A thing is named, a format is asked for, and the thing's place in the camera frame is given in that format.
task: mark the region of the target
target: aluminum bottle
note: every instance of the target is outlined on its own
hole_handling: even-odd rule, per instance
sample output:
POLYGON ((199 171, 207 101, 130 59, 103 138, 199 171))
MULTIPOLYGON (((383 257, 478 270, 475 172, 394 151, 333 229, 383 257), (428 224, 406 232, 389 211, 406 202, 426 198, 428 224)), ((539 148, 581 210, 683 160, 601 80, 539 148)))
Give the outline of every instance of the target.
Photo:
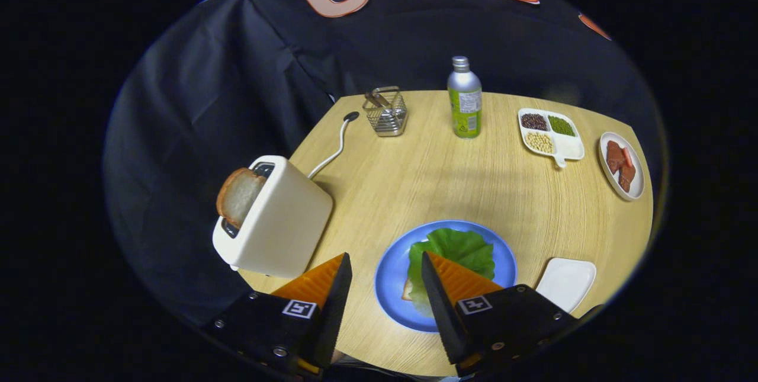
POLYGON ((452 129, 458 137, 472 139, 481 133, 481 82, 468 67, 468 58, 453 56, 447 79, 452 109, 452 129))

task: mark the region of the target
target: wooden tabletop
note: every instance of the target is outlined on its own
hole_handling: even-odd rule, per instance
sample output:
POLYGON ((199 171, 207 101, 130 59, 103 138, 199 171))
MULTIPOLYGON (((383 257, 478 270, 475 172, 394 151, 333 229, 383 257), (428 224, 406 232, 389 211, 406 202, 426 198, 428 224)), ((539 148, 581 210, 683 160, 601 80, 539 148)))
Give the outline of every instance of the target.
MULTIPOLYGON (((364 97, 339 99, 293 153, 309 172, 339 147, 339 128, 351 111, 345 150, 314 177, 334 198, 334 209, 309 268, 350 253, 352 285, 336 349, 381 368, 428 376, 455 375, 438 333, 405 328, 388 317, 374 295, 382 254, 403 233, 435 220, 487 226, 510 246, 516 283, 536 287, 550 258, 580 259, 598 268, 595 284, 576 311, 582 316, 622 287, 650 237, 653 195, 644 150, 634 131, 613 118, 543 99, 484 93, 482 131, 459 139, 452 131, 446 91, 403 91, 406 131, 379 137, 361 109, 364 97), (522 107, 565 114, 579 129, 585 156, 560 169, 523 145, 522 107), (623 136, 642 161, 646 188, 624 201, 611 188, 598 158, 605 131, 623 136)), ((287 279, 240 269, 251 287, 268 293, 287 279)))

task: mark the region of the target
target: wire basket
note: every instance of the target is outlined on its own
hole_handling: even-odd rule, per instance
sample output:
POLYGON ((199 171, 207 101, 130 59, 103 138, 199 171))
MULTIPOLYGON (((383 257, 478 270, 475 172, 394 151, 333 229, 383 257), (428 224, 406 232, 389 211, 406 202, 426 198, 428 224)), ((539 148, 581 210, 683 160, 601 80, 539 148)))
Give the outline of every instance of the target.
POLYGON ((408 121, 408 109, 403 96, 400 94, 400 88, 397 86, 376 88, 370 93, 371 96, 367 96, 362 108, 366 111, 366 117, 371 123, 371 128, 379 136, 400 136, 403 134, 408 121), (382 92, 389 92, 392 96, 386 98, 382 92))

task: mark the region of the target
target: plate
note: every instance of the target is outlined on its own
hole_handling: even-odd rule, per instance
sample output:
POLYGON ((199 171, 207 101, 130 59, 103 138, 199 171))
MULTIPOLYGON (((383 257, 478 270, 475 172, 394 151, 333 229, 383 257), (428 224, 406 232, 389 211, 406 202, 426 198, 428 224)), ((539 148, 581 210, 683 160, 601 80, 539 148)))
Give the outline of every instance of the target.
POLYGON ((596 274, 598 269, 592 262, 553 258, 547 263, 536 291, 571 313, 587 296, 596 274))
POLYGON ((434 318, 421 315, 411 301, 404 301, 400 296, 403 295, 403 287, 408 278, 408 253, 411 245, 425 240, 428 233, 439 228, 474 231, 480 234, 485 242, 493 245, 493 282, 502 287, 511 287, 516 280, 516 260, 513 252, 498 234, 485 226, 466 220, 438 220, 411 229, 393 242, 379 261, 374 276, 374 293, 379 305, 390 318, 409 329, 421 332, 438 333, 434 318))
POLYGON ((629 142, 627 142, 626 139, 623 139, 620 134, 613 133, 612 131, 607 131, 606 133, 602 134, 600 140, 598 141, 598 158, 600 159, 600 165, 603 167, 603 171, 608 178, 608 182, 610 182, 611 186, 614 188, 616 193, 621 196, 621 198, 625 199, 626 201, 634 201, 642 196, 642 191, 645 188, 645 177, 642 173, 642 163, 640 163, 640 159, 637 157, 637 153, 634 151, 634 148, 629 145, 629 142), (621 171, 616 171, 615 175, 612 174, 611 169, 608 166, 608 162, 606 161, 609 141, 616 141, 621 148, 629 149, 629 155, 631 155, 631 163, 634 165, 634 169, 637 171, 637 173, 634 174, 634 179, 631 180, 631 184, 629 184, 629 192, 622 190, 621 186, 618 185, 618 177, 621 176, 621 171))
POLYGON ((539 155, 547 155, 552 157, 555 160, 555 163, 558 165, 558 167, 566 167, 566 159, 569 160, 581 160, 584 158, 584 144, 582 143, 582 137, 579 136, 579 129, 576 128, 576 125, 574 125, 574 122, 566 117, 563 114, 560 113, 554 113, 552 111, 545 111, 545 110, 537 110, 535 108, 522 108, 519 110, 519 128, 521 129, 522 134, 522 141, 523 144, 529 148, 534 153, 538 153, 539 155), (522 125, 522 115, 524 114, 538 114, 545 120, 545 126, 547 130, 539 130, 539 129, 530 129, 527 127, 523 127, 522 125), (569 136, 569 134, 562 134, 562 133, 556 133, 553 131, 552 126, 550 125, 549 115, 552 115, 553 117, 562 118, 565 120, 569 126, 571 126, 571 129, 576 133, 576 136, 569 136), (546 153, 542 152, 541 150, 536 149, 535 147, 532 147, 526 142, 526 136, 529 133, 541 133, 546 134, 550 137, 550 141, 553 143, 553 147, 555 148, 555 153, 546 153))

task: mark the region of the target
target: white plate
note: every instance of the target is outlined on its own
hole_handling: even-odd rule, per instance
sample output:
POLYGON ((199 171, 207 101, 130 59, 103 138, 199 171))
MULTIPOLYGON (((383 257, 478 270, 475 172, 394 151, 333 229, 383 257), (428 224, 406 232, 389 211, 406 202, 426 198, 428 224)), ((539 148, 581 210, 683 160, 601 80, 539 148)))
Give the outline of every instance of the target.
POLYGON ((545 111, 545 110, 536 110, 534 108, 522 108, 519 110, 519 128, 521 129, 522 133, 522 141, 523 144, 529 148, 534 153, 538 153, 539 155, 547 155, 555 159, 555 163, 558 165, 558 167, 566 167, 566 159, 569 160, 581 160, 584 158, 584 144, 582 144, 582 137, 579 136, 579 129, 576 129, 576 125, 574 125, 574 122, 566 117, 563 114, 560 113, 553 113, 551 111, 545 111), (545 118, 545 124, 547 125, 547 131, 539 130, 539 129, 529 129, 527 127, 523 127, 521 118, 524 114, 539 114, 542 116, 542 118, 545 118), (569 136, 568 134, 561 134, 561 133, 555 133, 553 129, 550 126, 550 121, 548 120, 548 115, 553 115, 553 117, 563 118, 563 120, 566 120, 566 122, 571 125, 571 129, 574 130, 574 133, 576 133, 576 136, 569 136), (555 148, 555 153, 544 153, 540 150, 531 147, 526 142, 526 136, 528 133, 541 133, 546 134, 550 137, 550 140, 553 141, 553 147, 555 148))
POLYGON ((603 167, 603 171, 608 178, 608 182, 610 182, 611 186, 618 193, 618 195, 621 196, 621 198, 625 199, 626 201, 633 201, 642 196, 642 190, 645 188, 645 177, 642 173, 642 164, 640 163, 640 159, 637 157, 637 153, 634 151, 634 148, 631 147, 628 142, 626 142, 626 139, 623 139, 620 134, 613 133, 612 131, 607 131, 606 133, 602 134, 600 140, 598 141, 598 158, 600 159, 600 165, 603 167), (618 177, 621 176, 621 170, 619 169, 616 171, 614 175, 611 173, 611 169, 608 166, 607 155, 609 141, 616 141, 618 146, 621 148, 628 148, 629 155, 631 155, 631 163, 637 172, 634 174, 634 179, 631 180, 631 184, 629 184, 629 192, 622 190, 621 186, 618 185, 618 177))
POLYGON ((598 269, 589 261, 553 258, 537 286, 537 293, 565 312, 574 312, 587 296, 598 269))

